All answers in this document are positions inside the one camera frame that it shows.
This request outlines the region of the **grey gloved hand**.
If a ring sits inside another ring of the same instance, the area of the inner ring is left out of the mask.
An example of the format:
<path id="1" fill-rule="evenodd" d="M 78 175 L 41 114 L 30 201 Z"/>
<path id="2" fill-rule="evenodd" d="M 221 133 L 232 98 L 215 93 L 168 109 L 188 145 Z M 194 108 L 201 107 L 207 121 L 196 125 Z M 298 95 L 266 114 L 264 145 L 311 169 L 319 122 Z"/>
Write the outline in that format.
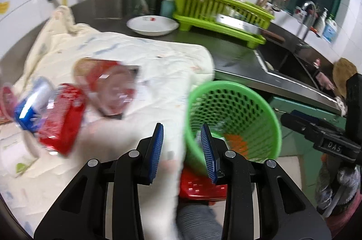
<path id="1" fill-rule="evenodd" d="M 326 156 L 317 177 L 315 201 L 317 210 L 327 218 L 347 210 L 360 190 L 360 168 Z"/>

